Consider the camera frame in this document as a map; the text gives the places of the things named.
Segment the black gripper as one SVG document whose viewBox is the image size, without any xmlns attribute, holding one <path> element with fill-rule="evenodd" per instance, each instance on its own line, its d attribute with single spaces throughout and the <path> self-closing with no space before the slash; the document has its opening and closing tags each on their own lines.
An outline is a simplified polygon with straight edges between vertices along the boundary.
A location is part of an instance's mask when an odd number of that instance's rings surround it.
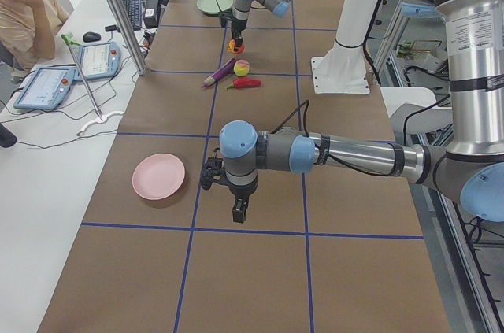
<svg viewBox="0 0 504 333">
<path fill-rule="evenodd" d="M 242 46 L 242 31 L 246 29 L 246 25 L 247 19 L 232 18 L 232 39 L 234 40 L 234 46 Z"/>
<path fill-rule="evenodd" d="M 243 224 L 246 221 L 246 211 L 249 197 L 257 190 L 258 183 L 252 182 L 247 185 L 231 184 L 228 188 L 235 196 L 232 207 L 232 219 L 235 223 Z"/>
</svg>

